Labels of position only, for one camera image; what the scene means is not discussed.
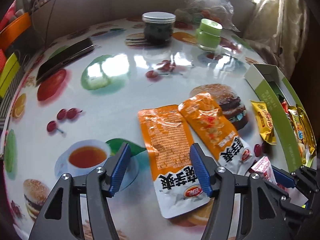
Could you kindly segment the long gold snack bar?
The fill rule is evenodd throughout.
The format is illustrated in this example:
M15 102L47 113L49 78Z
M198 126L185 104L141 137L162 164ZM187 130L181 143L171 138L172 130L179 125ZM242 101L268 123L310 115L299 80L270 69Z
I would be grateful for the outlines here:
M289 106L288 107L288 114L291 121L291 125L296 135L297 143L298 143L298 150L300 153L300 157L303 163L306 162L307 153L310 154L308 144L305 138L304 128L300 122L297 106Z

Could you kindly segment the small gold peanut crisp packet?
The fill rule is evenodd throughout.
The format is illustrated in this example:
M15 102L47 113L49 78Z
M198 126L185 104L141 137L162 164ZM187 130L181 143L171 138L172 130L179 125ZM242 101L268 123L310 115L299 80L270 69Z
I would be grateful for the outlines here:
M264 142L275 145L277 141L274 134L273 120L267 109L266 103L263 101L251 100L251 104L261 138Z

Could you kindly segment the clear jar white lid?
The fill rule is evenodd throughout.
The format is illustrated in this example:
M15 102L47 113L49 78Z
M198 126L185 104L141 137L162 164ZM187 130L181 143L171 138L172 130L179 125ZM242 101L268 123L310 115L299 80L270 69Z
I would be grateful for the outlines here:
M170 43L176 16L169 12L152 11L142 15L145 24L144 37L154 45Z

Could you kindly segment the black smartphone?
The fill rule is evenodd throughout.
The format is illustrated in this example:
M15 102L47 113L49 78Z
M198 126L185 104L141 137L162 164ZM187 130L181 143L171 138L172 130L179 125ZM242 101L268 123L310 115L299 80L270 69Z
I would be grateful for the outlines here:
M40 66L36 76L36 85L39 85L42 81L50 77L65 65L92 52L93 50L94 44L89 37L67 47Z

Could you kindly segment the orange white snack pouch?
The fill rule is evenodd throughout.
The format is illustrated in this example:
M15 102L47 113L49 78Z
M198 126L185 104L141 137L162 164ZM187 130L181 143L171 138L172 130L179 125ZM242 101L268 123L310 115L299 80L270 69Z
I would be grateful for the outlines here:
M254 153L209 93L199 93L178 105L178 111L196 132L214 159L234 174L245 175Z
M177 105L138 112L161 215L171 219L207 204L190 160L194 140Z

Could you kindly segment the beige patterned curtain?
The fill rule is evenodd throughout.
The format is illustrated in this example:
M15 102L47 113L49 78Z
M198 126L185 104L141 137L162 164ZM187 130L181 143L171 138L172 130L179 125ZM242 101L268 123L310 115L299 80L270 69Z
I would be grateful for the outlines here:
M304 0L260 0L243 38L289 80L305 48L309 20Z

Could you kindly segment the orange box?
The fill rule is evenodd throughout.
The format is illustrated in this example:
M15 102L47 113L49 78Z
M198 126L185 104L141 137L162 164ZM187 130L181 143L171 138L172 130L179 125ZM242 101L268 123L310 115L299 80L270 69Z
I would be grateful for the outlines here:
M6 26L0 34L0 48L6 51L24 31L31 27L31 19L26 12Z

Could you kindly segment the green white cardboard box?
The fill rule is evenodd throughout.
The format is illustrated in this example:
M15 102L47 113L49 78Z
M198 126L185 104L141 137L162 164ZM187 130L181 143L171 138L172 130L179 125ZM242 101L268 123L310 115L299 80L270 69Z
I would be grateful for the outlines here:
M302 107L298 95L280 69L274 65L251 64L245 74L245 79L255 91L259 100L266 103L272 116L274 131L278 136L277 144L283 149L282 154L280 150L277 150L273 155L282 159L280 164L275 166L289 172L296 170L302 165L298 142L278 95L282 95L290 106L298 105Z

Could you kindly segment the yellow green box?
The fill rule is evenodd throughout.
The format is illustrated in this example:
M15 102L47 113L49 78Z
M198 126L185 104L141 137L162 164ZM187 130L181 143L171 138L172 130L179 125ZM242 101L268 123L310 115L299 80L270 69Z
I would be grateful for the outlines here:
M17 56L15 53L8 58L3 71L1 72L0 78L0 96L1 99L4 98L12 80L14 79L15 75L17 74L18 70L20 69L20 64L18 62Z

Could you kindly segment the clear plastic bag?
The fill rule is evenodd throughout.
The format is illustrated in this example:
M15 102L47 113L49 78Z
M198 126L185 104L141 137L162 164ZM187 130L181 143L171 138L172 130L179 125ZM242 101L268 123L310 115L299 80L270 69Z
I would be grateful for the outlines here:
M238 32L232 18L234 8L229 0L186 0L183 9L176 9L176 20L199 25L203 18L215 21L223 28Z

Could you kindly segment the white pink snack packet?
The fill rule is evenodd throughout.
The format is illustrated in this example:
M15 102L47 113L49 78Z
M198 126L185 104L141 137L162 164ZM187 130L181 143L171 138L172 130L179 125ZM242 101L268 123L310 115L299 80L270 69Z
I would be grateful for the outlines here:
M260 158L252 167L251 170L259 175L261 175L263 178L268 180L274 185L277 185L276 178L274 176L272 165L269 161L269 158L267 156L263 156Z

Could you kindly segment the narrow gold snack bar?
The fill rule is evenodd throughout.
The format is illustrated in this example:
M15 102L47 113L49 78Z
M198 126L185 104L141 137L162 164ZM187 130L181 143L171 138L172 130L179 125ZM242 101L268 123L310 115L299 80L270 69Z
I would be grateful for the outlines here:
M308 116L304 111L304 109L302 109L302 107L300 107L299 105L297 105L297 111L298 111L300 122L304 128L305 138L308 144L309 152L312 157L315 157L317 145L316 145L316 138L315 138L310 120L308 119Z

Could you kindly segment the green plastic jar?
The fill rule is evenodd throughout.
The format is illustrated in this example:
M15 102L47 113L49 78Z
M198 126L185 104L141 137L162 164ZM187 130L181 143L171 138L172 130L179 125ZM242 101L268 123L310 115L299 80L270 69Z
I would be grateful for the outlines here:
M197 46L205 51L216 51L221 41L222 25L203 18L196 29Z

